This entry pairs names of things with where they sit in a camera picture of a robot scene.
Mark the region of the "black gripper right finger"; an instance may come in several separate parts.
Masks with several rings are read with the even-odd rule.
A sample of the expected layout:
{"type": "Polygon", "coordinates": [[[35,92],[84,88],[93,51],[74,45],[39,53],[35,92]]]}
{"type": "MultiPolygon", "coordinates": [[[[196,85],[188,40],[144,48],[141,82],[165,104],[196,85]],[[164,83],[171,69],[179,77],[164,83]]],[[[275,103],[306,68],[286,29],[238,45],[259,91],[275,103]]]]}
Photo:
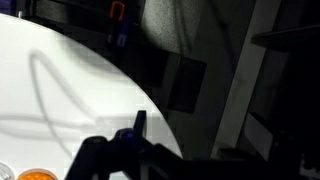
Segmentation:
{"type": "Polygon", "coordinates": [[[133,133],[136,137],[144,137],[145,136],[145,124],[147,120],[147,115],[144,110],[139,110],[137,112],[137,116],[135,119],[135,123],[133,126],[133,133]]]}

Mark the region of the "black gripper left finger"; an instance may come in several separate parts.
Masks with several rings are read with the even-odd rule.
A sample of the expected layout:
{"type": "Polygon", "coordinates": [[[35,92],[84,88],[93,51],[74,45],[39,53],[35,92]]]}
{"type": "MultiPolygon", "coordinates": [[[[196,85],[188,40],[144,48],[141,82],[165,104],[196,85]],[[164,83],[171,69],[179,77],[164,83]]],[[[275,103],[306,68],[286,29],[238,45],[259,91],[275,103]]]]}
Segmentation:
{"type": "Polygon", "coordinates": [[[64,180],[109,180],[110,174],[102,166],[102,148],[106,142],[102,136],[86,138],[64,180]]]}

